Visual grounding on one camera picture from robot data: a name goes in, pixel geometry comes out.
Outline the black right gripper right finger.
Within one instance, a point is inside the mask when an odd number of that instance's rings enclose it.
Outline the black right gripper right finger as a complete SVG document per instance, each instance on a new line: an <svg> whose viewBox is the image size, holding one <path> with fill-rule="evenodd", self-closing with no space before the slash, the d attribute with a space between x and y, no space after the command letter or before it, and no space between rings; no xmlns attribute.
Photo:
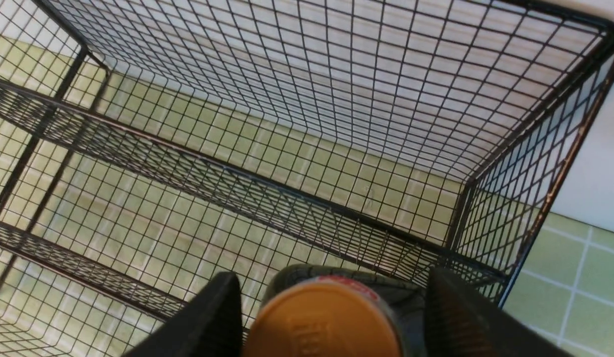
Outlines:
<svg viewBox="0 0 614 357"><path fill-rule="evenodd" d="M429 357L570 356L441 267L426 288L425 348Z"/></svg>

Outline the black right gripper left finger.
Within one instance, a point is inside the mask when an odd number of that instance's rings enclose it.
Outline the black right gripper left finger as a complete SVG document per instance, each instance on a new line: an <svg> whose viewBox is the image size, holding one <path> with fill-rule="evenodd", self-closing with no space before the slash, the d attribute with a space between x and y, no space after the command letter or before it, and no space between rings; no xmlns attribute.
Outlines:
<svg viewBox="0 0 614 357"><path fill-rule="evenodd" d="M126 357L239 357L241 287L235 273L216 274L187 305Z"/></svg>

